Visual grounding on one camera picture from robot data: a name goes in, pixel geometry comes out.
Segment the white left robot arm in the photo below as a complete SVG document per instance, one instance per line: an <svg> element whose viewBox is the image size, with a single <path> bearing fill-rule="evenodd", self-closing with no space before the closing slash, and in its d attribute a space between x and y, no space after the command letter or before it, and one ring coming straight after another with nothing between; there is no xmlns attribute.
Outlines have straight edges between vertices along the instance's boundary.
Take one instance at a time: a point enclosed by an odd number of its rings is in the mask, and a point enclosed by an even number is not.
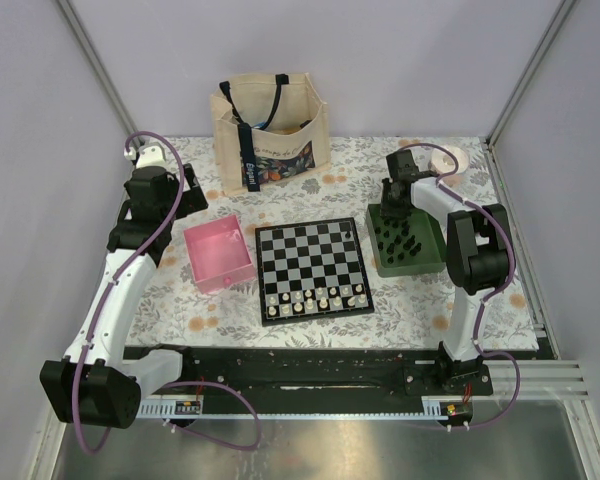
<svg viewBox="0 0 600 480"><path fill-rule="evenodd" d="M174 350L124 360L131 323L174 222L208 206L191 165L168 171L166 148L153 141L128 150L134 169L124 184L127 198L109 234L104 273L87 317L63 357L46 361L40 371L61 422L124 429L141 401L164 385L176 395L196 386L195 368Z"/></svg>

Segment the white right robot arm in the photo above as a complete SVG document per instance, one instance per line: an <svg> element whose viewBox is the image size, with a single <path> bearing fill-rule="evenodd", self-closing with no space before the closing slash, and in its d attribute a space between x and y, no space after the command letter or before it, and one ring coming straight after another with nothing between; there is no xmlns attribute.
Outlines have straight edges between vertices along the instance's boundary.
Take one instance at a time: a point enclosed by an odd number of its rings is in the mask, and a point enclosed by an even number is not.
<svg viewBox="0 0 600 480"><path fill-rule="evenodd" d="M427 374L444 394L455 396L483 376L481 348L488 302L512 282L516 263L506 208L480 206L452 190L445 180L461 165L448 148L421 142L442 155L438 165L421 170L402 147L386 157L381 214L400 218L421 210L446 232L446 270L455 287L450 326Z"/></svg>

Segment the green plastic tray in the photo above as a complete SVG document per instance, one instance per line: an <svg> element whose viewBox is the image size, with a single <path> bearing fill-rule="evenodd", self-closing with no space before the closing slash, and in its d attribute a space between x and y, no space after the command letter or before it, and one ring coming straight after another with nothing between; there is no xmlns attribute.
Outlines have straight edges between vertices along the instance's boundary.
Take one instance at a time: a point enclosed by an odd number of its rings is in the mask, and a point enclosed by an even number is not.
<svg viewBox="0 0 600 480"><path fill-rule="evenodd" d="M439 273L446 269L446 242L439 223L422 210L407 217L381 215L369 204L366 226L378 275L382 278Z"/></svg>

